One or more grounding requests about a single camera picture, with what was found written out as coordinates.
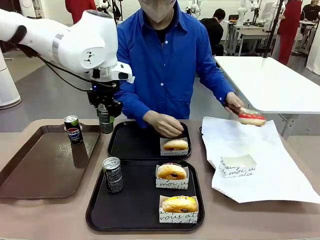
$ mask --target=hand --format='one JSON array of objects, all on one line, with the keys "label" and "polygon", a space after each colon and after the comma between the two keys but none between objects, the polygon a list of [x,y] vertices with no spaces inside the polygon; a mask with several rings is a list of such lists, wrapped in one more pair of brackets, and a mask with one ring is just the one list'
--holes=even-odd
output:
[{"label": "hand", "polygon": [[[243,108],[245,106],[245,104],[243,103],[243,101],[240,100],[240,98],[233,92],[229,92],[227,95],[226,95],[226,99],[225,101],[232,107],[234,108],[235,110],[237,109],[240,109],[240,108]],[[225,109],[233,114],[233,112],[230,110],[229,107],[225,107]]]},{"label": "hand", "polygon": [[143,120],[152,125],[153,128],[166,138],[174,138],[182,134],[184,127],[172,116],[148,111]]}]

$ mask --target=person in background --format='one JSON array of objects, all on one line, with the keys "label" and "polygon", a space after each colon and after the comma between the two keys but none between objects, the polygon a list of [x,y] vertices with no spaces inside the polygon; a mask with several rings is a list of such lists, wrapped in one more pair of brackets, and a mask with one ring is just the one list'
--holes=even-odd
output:
[{"label": "person in background", "polygon": [[310,4],[303,7],[301,12],[301,20],[316,21],[319,18],[320,6],[319,0],[312,0]]},{"label": "person in background", "polygon": [[283,15],[279,16],[281,22],[272,52],[272,58],[284,65],[288,64],[291,55],[291,49],[294,45],[295,37],[300,24],[301,6],[301,0],[288,0],[287,4],[285,5]]},{"label": "person in background", "polygon": [[117,58],[135,76],[115,94],[122,112],[142,128],[149,124],[164,137],[177,137],[184,130],[177,119],[190,115],[196,72],[223,106],[243,107],[212,58],[205,26],[176,0],[138,1],[141,9],[117,27]]},{"label": "person in background", "polygon": [[65,0],[65,8],[71,13],[73,23],[80,21],[86,10],[97,10],[95,0]]},{"label": "person in background", "polygon": [[226,12],[221,8],[217,9],[213,18],[203,18],[200,20],[209,35],[212,56],[223,56],[224,55],[224,46],[220,44],[222,36],[224,34],[224,29],[220,23],[225,19]]}]

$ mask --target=red garment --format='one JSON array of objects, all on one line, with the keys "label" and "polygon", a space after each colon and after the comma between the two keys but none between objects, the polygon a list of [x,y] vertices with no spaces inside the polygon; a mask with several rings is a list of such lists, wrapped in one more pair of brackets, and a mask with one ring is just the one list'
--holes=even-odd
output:
[{"label": "red garment", "polygon": [[65,0],[65,7],[72,14],[73,23],[80,21],[86,10],[97,10],[94,0]]},{"label": "red garment", "polygon": [[299,27],[302,1],[291,0],[285,5],[285,20],[280,22],[280,52],[278,61],[284,65],[288,64],[291,49]]}]

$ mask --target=paper box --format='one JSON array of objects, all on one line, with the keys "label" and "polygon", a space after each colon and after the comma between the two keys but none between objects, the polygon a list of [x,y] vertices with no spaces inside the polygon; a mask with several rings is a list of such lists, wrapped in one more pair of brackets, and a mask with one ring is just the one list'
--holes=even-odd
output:
[{"label": "paper box", "polygon": [[186,213],[175,213],[175,212],[166,212],[162,208],[162,203],[169,199],[169,196],[161,196],[159,201],[159,222],[160,223],[170,223],[170,224],[196,224],[198,221],[199,214],[199,203],[196,196],[192,198],[196,201],[196,211],[195,212],[186,212]]},{"label": "paper box", "polygon": [[184,167],[183,169],[186,172],[186,179],[182,180],[170,180],[164,179],[157,176],[158,168],[160,166],[157,165],[155,168],[155,187],[161,189],[188,189],[189,184],[189,169],[188,167]]},{"label": "paper box", "polygon": [[[182,140],[185,140],[188,143],[188,139],[186,137],[180,138]],[[166,142],[171,141],[173,139],[170,138],[160,138],[160,155],[161,156],[186,156],[188,155],[189,149],[186,150],[165,150],[164,145]]]},{"label": "paper box", "polygon": [[220,170],[225,178],[251,176],[257,163],[248,154],[240,157],[221,157]]}]

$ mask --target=black hair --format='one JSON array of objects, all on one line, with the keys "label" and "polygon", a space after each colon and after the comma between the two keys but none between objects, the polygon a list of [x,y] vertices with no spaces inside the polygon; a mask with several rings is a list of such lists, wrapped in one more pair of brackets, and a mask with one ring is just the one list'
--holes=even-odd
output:
[{"label": "black hair", "polygon": [[218,20],[222,20],[226,17],[226,12],[225,12],[225,10],[219,8],[219,9],[215,10],[213,17],[217,18]]}]

